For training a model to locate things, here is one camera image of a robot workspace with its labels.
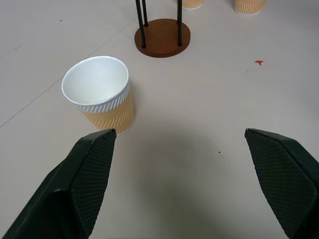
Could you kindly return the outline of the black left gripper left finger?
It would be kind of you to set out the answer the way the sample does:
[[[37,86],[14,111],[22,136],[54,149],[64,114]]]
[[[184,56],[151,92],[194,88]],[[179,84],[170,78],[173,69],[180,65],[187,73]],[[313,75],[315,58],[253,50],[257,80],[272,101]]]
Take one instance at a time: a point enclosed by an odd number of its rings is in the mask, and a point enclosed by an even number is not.
[[[113,128],[80,138],[47,174],[3,237],[87,239],[108,185],[116,137]]]

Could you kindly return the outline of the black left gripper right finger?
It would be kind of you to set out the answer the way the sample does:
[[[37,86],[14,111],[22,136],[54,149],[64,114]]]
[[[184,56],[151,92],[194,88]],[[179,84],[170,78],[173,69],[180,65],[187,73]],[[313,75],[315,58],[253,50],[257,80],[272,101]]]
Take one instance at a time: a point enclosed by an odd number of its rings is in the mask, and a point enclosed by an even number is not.
[[[248,128],[261,190],[290,239],[319,237],[319,163],[296,140]]]

